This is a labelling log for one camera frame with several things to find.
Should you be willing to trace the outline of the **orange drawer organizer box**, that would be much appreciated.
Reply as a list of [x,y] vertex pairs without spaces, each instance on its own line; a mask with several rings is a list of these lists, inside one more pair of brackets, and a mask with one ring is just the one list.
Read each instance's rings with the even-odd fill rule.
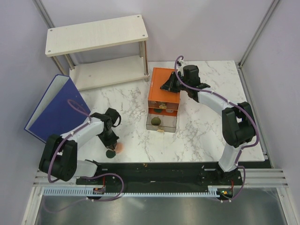
[[153,68],[148,95],[148,110],[151,114],[177,117],[180,93],[170,92],[169,85],[174,69]]

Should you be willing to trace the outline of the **clear acrylic bottom drawer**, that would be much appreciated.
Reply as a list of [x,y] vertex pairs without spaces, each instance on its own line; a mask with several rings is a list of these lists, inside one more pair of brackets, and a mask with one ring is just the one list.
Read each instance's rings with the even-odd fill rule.
[[146,120],[146,129],[158,132],[175,133],[177,117],[149,113]]

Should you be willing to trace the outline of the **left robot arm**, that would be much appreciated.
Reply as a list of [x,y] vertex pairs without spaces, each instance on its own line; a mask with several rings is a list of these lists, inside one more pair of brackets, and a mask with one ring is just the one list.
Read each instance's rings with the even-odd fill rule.
[[121,115],[112,108],[104,114],[93,113],[82,125],[61,135],[48,137],[39,163],[39,170],[47,173],[48,182],[69,181],[74,176],[92,177],[98,164],[78,160],[79,149],[93,137],[98,137],[108,152],[116,155],[119,137],[113,128],[121,122]]

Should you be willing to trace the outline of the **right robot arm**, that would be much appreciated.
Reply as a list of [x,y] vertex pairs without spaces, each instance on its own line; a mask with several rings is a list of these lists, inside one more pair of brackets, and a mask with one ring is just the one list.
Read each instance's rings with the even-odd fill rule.
[[250,104],[233,103],[213,91],[208,84],[201,82],[198,66],[181,66],[160,88],[173,93],[186,91],[191,99],[221,116],[225,148],[218,165],[223,172],[235,170],[242,151],[258,144],[258,130]]

